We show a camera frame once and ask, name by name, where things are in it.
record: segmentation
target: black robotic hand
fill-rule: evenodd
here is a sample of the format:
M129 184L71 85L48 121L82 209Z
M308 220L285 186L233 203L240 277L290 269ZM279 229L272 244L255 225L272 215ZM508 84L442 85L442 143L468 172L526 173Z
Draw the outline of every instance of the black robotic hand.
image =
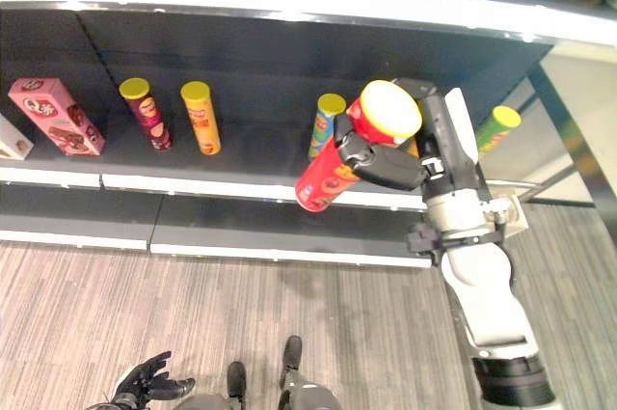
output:
M116 389L112 402L120 408L142 410L151 400L174 400L189 394L195 386L195 379L172 380L164 371L172 356L169 350L143 362L130 371Z

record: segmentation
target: pink box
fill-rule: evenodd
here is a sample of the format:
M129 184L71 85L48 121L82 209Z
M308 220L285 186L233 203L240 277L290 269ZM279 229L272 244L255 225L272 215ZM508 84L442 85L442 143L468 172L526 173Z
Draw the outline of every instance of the pink box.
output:
M60 79L17 79L9 97L64 154L102 152L105 139Z

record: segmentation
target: wooden floor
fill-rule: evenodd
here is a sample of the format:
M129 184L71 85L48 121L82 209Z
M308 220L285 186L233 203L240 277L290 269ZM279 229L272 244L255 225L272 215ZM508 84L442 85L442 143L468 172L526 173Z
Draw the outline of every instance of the wooden floor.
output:
M525 211L531 230L508 247L554 387L568 409L616 409L614 246L593 209ZM470 408L437 270L0 245L2 410L83 409L166 349L198 393L223 391L242 360L248 408L274 409L291 334L346 409Z

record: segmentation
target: white shelf edge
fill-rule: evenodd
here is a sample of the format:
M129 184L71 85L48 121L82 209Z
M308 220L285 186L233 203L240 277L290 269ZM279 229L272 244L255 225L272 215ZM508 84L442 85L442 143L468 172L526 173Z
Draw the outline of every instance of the white shelf edge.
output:
M310 262L333 262L355 265L387 265L395 267L430 268L432 262L425 259L370 256L365 254L315 253L280 249L229 248L218 246L186 246L177 244L150 244L152 254L175 256L210 256L223 258L246 258L262 260L297 260Z
M15 167L0 167L0 181L32 183L39 185L58 185L64 188L69 188L70 186L100 188L99 174L45 171L40 169L18 169Z
M565 12L542 5L496 0L0 0L51 2L65 10L105 10L106 4L203 7L261 12L285 21L319 21L324 16L437 24L497 32L520 41L550 39L617 46L614 20Z
M101 236L83 236L77 234L58 234L44 232L17 232L0 230L0 240L28 243L63 244L71 246L89 246L96 248L134 249L145 251L148 242L139 239L107 238Z
M296 202L295 190L286 185L257 185L223 181L190 180L186 178L160 178L103 174L105 188L115 190L140 190L168 195L190 194L202 196L231 196L258 200ZM425 210L426 205L417 195L368 193L346 191L336 200L339 205L371 205L390 209Z

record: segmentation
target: snack box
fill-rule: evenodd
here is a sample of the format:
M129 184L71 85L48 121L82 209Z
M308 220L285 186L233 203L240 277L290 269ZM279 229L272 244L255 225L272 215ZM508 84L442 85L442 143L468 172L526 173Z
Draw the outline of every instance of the snack box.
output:
M9 97L64 154L101 154L105 139L60 79L17 79Z
M32 146L32 142L0 114L0 159L23 161Z

